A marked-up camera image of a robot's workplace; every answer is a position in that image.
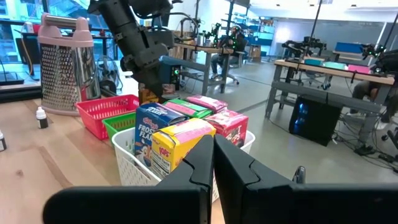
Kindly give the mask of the purple Raisin Bran cereal box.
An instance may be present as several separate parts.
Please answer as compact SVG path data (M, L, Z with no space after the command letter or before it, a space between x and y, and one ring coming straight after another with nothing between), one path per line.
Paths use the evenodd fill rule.
M220 111L225 110L228 107L228 104L224 101L216 100L202 95L188 96L185 100L190 103L208 108L214 113L219 113Z

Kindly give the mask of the taco seasoning mix packet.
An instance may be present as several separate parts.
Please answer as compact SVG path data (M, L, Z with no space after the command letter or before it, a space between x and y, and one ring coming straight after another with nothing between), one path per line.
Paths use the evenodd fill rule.
M147 103L165 103L166 101L179 98L180 95L175 91L174 84L163 84L162 94L157 96L151 90L146 88L145 84L140 83L138 86L139 90L139 102L141 105Z

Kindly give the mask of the long wooden workbench grey frame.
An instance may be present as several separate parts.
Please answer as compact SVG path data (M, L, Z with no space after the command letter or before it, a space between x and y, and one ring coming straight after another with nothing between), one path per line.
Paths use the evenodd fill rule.
M294 103L292 101L286 99L287 95L290 93L334 101L347 108L356 109L366 113L365 119L361 122L361 129L359 130L359 137L356 145L357 148L367 143L376 123L376 115L381 112L381 106L386 100L391 86L394 84L394 78L390 75L387 77L380 77L377 75L352 72L349 70L307 65L302 62L294 62L289 60L276 60L274 65L275 72L271 90L269 92L269 100L267 103L265 118L270 118L272 109L276 103L280 104L281 106L293 105ZM359 100L350 96L330 93L329 91L325 90L318 90L314 88L307 88L301 85L291 84L290 78L293 72L296 70L324 73L329 76L350 78L352 80L366 80L380 84L380 89L376 95L376 99L373 102Z

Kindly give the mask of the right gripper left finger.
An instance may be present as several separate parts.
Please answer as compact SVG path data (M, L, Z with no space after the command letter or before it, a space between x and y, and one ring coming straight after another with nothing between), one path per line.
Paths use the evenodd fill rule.
M70 187L44 205L44 224L210 224L213 146L203 136L156 185Z

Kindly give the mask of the red Froot Loops cereal box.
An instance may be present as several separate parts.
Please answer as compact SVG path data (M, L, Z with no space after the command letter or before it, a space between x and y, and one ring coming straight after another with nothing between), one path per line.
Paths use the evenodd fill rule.
M244 145L249 120L246 115L225 109L204 120L216 129L217 134L224 136L234 145L238 147Z

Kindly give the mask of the green Apple Jacks cereal box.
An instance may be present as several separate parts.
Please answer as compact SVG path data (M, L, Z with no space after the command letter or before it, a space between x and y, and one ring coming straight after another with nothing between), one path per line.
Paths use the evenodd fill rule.
M163 105L190 118L203 119L213 114L208 108L178 98L166 101Z

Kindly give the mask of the white plastic basket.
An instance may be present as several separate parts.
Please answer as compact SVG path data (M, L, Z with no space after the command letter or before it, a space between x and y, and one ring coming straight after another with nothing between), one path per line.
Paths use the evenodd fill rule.
M118 171L123 186L157 185L162 178L157 177L131 152L134 149L135 128L129 128L114 134L114 145Z

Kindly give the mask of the black monitor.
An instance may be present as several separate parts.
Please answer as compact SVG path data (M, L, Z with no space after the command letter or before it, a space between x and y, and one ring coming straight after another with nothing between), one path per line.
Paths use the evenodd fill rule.
M28 65L27 73L35 77L34 65L40 65L40 48L37 34L22 33L16 38L16 45L23 64Z

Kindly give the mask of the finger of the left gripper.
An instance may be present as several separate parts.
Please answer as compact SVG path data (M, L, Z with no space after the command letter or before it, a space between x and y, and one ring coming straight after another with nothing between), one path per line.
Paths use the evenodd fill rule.
M144 81L139 82L139 96L155 96L155 93L151 90L152 85Z
M152 82L150 84L150 90L156 95L156 96L162 96L164 89L162 86L162 82L159 79L159 77L154 76L152 78Z

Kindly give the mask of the yellow Corn Pops cereal box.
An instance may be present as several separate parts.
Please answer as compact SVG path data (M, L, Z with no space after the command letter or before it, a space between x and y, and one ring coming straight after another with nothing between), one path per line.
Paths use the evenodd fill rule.
M216 134L207 121L192 118L162 128L152 135L152 172L160 179L169 175L204 136Z

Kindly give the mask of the blue Frosted Flakes cereal box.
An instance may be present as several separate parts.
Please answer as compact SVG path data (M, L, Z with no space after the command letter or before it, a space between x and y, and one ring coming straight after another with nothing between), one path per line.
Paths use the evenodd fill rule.
M136 110L134 156L151 168L152 135L159 129L186 121L188 116L159 103L141 105Z

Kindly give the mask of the red plastic basket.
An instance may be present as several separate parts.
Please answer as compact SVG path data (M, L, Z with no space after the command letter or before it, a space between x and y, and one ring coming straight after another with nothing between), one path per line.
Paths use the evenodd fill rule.
M136 95L112 96L82 101L75 105L85 128L99 140L104 140L108 138L108 134L103 120L134 112L139 107L139 98Z

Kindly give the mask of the blue storage shelf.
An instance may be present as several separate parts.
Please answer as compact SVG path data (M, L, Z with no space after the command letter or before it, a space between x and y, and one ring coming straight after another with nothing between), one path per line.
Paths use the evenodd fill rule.
M271 46L275 32L275 20L273 18L249 17L244 14L234 13L232 22L242 28L250 45Z

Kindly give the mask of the black computer tower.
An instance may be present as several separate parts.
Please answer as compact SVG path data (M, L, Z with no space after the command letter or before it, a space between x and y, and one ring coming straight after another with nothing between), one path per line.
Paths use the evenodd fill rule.
M322 146L332 140L343 105L335 101L299 96L289 122L289 133Z

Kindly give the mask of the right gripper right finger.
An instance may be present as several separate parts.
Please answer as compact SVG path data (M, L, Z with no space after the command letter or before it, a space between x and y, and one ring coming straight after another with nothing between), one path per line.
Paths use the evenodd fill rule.
M223 136L215 177L226 224L398 224L397 184L302 184Z

